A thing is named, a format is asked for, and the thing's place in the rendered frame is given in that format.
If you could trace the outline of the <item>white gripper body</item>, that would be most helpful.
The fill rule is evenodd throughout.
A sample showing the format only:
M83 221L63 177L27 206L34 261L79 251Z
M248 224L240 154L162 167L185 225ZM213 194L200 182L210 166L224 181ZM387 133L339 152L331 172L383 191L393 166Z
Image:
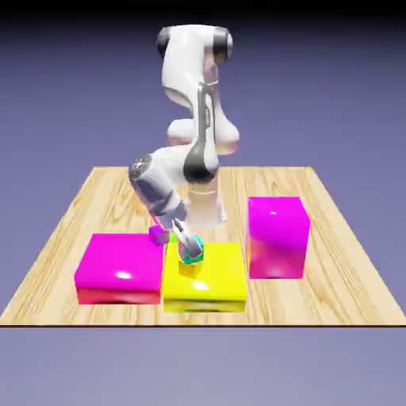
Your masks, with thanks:
M172 220L173 232L177 236L179 251L182 259L195 259L203 253L203 248L190 231L185 221L177 218Z

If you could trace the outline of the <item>small teal cube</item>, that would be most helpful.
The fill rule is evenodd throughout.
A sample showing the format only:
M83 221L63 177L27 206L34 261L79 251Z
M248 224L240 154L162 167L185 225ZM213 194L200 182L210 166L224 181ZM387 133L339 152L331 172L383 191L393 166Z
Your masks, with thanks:
M195 256L195 257L191 257L186 249L179 243L178 244L178 253L180 255L181 260L186 264L192 264L192 263L196 263L196 262L201 262L204 258L204 244L201 240L201 238L198 235L194 235L195 240L197 241L199 247L200 247L200 253L199 255Z

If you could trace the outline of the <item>small yellow cube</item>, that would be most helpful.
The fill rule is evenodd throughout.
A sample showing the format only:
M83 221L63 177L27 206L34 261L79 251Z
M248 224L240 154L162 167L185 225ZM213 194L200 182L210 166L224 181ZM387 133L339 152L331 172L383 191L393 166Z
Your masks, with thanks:
M195 279L201 272L203 262L194 262L186 264L182 261L178 262L178 272L185 278Z

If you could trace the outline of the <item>small purple cube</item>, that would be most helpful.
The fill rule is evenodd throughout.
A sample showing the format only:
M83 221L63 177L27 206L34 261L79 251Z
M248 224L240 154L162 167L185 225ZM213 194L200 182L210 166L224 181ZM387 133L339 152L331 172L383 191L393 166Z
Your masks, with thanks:
M170 231L160 225L153 225L148 230L149 240L156 246L162 246L170 241Z

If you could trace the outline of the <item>large yellow box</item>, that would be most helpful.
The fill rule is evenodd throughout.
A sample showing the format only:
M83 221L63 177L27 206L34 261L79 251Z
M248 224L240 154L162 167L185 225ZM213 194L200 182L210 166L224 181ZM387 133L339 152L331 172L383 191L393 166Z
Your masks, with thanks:
M240 243L205 243L195 279L178 272L178 245L167 245L163 266L164 312L244 312L247 287Z

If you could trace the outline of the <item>large flat magenta box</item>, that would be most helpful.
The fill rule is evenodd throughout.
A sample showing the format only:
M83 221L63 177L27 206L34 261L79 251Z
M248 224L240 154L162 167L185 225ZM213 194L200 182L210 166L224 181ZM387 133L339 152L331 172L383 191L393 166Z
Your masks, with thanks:
M159 304L163 257L147 234L93 234L75 271L79 303Z

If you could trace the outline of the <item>large tall magenta box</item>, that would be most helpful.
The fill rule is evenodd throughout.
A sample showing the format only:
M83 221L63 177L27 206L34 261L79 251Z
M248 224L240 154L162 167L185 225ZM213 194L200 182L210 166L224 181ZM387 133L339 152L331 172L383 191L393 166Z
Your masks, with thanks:
M310 219L299 197L249 197L249 277L303 278L309 232Z

